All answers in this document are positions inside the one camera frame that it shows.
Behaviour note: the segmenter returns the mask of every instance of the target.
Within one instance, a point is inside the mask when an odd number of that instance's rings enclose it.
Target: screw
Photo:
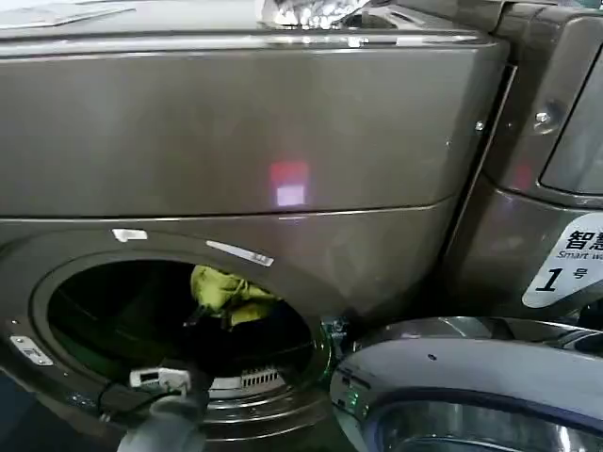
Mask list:
[[[541,111],[540,113],[536,113],[536,122],[540,122],[541,124],[550,121],[550,115],[545,111]]]

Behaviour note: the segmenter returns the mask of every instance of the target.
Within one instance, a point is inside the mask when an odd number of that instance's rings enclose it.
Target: washing machine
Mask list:
[[[442,271],[464,312],[555,319],[601,299],[602,25],[551,5],[499,16],[512,76]]]
[[[217,376],[210,440],[315,423],[333,319],[391,320],[434,266],[508,45],[399,5],[260,12],[0,13],[2,365],[74,425],[135,411],[128,372],[179,346]],[[195,266],[280,307],[175,344]]]

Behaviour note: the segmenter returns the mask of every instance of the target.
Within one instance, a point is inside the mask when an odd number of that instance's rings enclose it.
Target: white sticker label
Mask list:
[[[592,213],[563,230],[522,301],[530,308],[544,308],[601,280],[603,213]]]
[[[111,232],[122,243],[128,240],[146,240],[149,238],[147,232],[141,229],[112,229]]]
[[[227,245],[226,243],[207,240],[205,241],[205,245],[211,248],[215,248],[216,250],[227,252],[236,257],[240,257],[241,259],[245,259],[246,261],[259,264],[260,266],[271,266],[274,262],[274,259],[272,259],[271,257],[265,256],[263,254],[258,254],[257,252],[244,250],[239,247],[234,247],[232,245]]]
[[[41,351],[38,345],[27,336],[10,336],[10,342],[35,365],[53,365],[53,360]]]

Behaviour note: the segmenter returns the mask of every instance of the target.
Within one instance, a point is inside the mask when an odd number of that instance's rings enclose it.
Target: number 1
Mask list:
[[[536,292],[555,292],[555,287],[553,287],[553,283],[557,281],[559,275],[562,273],[562,268],[551,268],[549,273],[552,273],[551,277],[548,279],[544,287],[536,287]]]

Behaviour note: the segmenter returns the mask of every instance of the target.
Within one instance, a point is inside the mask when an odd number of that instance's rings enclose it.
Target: washer door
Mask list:
[[[584,452],[603,447],[603,333],[502,318],[389,326],[331,382],[360,451]]]

